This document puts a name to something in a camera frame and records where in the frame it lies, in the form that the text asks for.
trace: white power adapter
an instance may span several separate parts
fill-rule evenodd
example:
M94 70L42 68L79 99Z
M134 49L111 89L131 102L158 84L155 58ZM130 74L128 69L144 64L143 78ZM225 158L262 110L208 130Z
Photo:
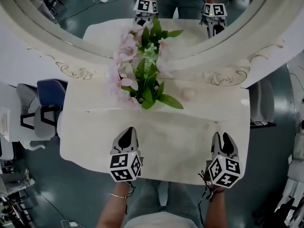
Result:
M108 2L109 0L99 0L99 2L103 2L103 3L106 3Z
M70 225L70 227L77 227L78 224L75 221L68 221L68 224Z

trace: dark green floor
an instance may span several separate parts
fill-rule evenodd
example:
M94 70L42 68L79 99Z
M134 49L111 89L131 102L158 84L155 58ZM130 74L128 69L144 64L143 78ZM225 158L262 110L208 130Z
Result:
M226 191L229 227L251 228L251 213L258 209L268 194L282 193L287 180L288 157L292 153L295 136L295 115L292 86L288 69L283 66L268 76L275 95L276 127L250 131L246 172L232 189ZM83 169L63 160L57 139L45 150L24 150L20 166L30 168L36 179L35 190L43 194L62 212L66 219L76 220L86 228L94 228L101 210L110 196L114 182L108 174ZM139 195L143 180L135 182L136 192L129 205ZM197 203L204 186L186 185ZM59 228L63 219L33 188L27 189L29 211L38 228ZM161 203L166 199L166 186L160 187ZM207 201L203 202L205 215Z
M92 0L61 0L64 5L57 4L58 11L56 19L62 29L69 33L83 38L86 29L93 24L99 24L113 19L125 19L134 17L134 6L136 0L118 0L109 3L94 4ZM228 5L227 0L218 0ZM226 7L228 17L227 24L234 22L247 8L249 0L233 0Z

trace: bouquet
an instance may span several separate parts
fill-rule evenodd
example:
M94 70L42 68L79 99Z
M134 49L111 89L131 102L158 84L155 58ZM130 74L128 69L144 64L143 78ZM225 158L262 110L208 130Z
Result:
M164 94L165 82L157 80L159 73L170 76L166 70L170 43L182 32L162 30L156 17L152 25L147 22L124 28L114 53L114 65L109 70L110 93L136 110L149 109L156 101L183 109L178 100Z

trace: black and white cube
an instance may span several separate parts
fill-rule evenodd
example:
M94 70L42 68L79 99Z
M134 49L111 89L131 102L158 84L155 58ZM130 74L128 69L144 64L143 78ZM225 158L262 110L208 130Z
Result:
M204 15L206 17L226 17L227 11L223 3L205 3Z
M222 155L217 155L208 170L212 184L224 188L232 188L241 177L240 163Z
M146 12L146 13L157 13L157 3L153 0L137 0L134 11Z
M110 175L116 182L136 180L141 161L137 151L111 155Z

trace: mirror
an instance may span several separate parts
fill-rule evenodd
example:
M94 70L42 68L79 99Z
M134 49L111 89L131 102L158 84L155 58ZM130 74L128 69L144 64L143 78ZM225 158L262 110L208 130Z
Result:
M135 18L134 6L137 0L29 0L50 22L60 26L72 35L97 46L114 51L121 27L131 26ZM176 39L174 49L192 47L208 40L207 22L201 21L204 0L155 0L158 18L165 30L184 29ZM252 0L207 0L223 3L229 27L246 11ZM149 16L140 13L138 16Z

